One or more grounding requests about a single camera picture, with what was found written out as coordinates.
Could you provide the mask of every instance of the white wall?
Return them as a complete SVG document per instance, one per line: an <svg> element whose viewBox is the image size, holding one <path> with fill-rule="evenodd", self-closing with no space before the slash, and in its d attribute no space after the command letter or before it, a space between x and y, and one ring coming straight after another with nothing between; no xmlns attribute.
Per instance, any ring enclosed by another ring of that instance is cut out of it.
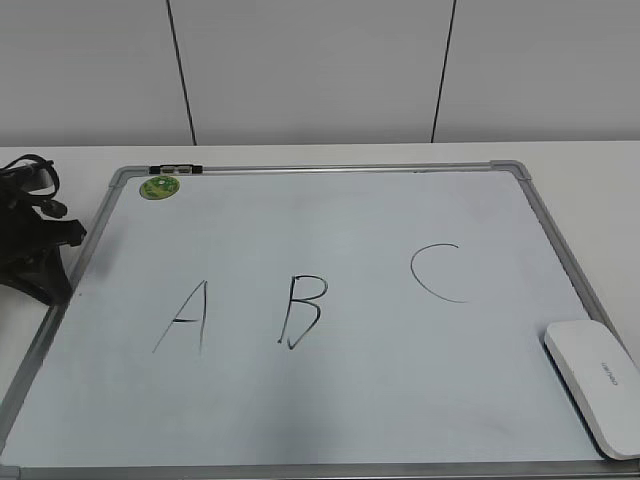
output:
<svg viewBox="0 0 640 480"><path fill-rule="evenodd" d="M451 0L173 0L199 143L428 142Z"/></svg>
<svg viewBox="0 0 640 480"><path fill-rule="evenodd" d="M171 0L200 144L427 142L453 0ZM435 141L640 139L640 1L458 0ZM0 0L0 146L189 144L165 0Z"/></svg>
<svg viewBox="0 0 640 480"><path fill-rule="evenodd" d="M459 0L436 141L640 139L638 0Z"/></svg>
<svg viewBox="0 0 640 480"><path fill-rule="evenodd" d="M0 1L1 146L189 143L164 1Z"/></svg>

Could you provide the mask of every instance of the whiteboard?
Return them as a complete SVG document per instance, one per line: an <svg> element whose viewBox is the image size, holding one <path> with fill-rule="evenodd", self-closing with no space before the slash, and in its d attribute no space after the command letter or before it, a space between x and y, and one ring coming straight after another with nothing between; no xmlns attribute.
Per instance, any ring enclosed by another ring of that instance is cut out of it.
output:
<svg viewBox="0 0 640 480"><path fill-rule="evenodd" d="M156 201L148 178L3 464L602 458L541 343L588 315L512 174L205 174Z"/></svg>

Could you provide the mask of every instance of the green magnet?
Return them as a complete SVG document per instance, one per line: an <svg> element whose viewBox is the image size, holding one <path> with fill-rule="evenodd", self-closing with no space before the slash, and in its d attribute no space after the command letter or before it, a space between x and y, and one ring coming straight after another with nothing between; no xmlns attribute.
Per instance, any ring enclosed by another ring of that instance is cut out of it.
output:
<svg viewBox="0 0 640 480"><path fill-rule="evenodd" d="M180 189L180 181L175 177L161 175L147 180L140 187L140 195L147 200L164 200Z"/></svg>

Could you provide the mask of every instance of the white eraser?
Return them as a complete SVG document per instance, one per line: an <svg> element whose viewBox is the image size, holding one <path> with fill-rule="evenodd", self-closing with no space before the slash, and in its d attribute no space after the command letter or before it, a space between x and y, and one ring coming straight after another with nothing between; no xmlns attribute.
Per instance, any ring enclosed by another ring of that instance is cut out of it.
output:
<svg viewBox="0 0 640 480"><path fill-rule="evenodd" d="M544 342L602 451L640 458L640 371L609 329L593 320L552 323Z"/></svg>

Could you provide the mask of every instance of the table surface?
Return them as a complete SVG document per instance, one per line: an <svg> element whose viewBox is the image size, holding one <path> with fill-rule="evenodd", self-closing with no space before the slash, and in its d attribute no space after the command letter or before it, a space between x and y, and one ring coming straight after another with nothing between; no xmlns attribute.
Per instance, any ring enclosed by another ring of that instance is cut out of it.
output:
<svg viewBox="0 0 640 480"><path fill-rule="evenodd" d="M0 165L24 153L55 162L58 199L69 218L90 227L113 172L125 165L345 165L519 160L577 257L636 364L640 321L635 318L640 271L640 142L541 142L235 147L0 148ZM69 267L78 248L64 248ZM0 397L4 396L46 307L0 286Z"/></svg>

